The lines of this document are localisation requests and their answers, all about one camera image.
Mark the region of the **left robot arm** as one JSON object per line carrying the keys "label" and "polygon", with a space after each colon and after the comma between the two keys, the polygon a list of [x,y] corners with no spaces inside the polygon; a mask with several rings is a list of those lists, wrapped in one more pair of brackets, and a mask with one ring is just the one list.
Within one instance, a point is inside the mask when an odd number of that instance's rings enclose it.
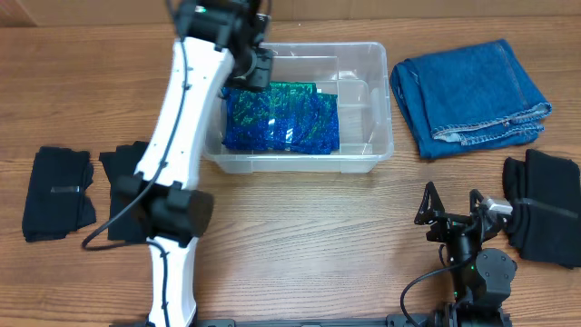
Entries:
{"label": "left robot arm", "polygon": [[175,27],[172,70],[152,138],[131,176],[115,186],[143,227],[153,264],[147,326],[193,326],[195,250],[214,199],[199,190],[212,110],[224,86],[261,91],[273,54],[261,47],[270,18],[261,1],[183,1],[168,7]]}

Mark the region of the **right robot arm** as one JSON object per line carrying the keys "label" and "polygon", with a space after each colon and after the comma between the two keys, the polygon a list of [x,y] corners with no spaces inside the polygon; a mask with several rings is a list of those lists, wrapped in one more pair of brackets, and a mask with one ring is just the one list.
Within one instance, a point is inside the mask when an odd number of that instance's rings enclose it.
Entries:
{"label": "right robot arm", "polygon": [[439,243],[438,255],[443,267],[418,277],[449,273],[453,283],[453,302],[446,302],[422,318],[406,315],[414,326],[510,326],[502,303],[511,294],[517,272],[516,262],[503,251],[483,247],[507,225],[513,208],[506,200],[469,193],[469,214],[448,213],[432,182],[426,184],[422,202],[414,219],[427,225],[426,238]]}

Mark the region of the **blue green sequin cloth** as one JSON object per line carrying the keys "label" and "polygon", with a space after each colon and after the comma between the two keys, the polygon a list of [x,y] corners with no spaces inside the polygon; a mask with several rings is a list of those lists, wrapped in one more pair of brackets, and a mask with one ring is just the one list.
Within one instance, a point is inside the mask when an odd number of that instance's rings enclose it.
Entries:
{"label": "blue green sequin cloth", "polygon": [[261,92],[224,87],[222,144],[238,151],[331,154],[340,149],[338,96],[314,83],[272,82]]}

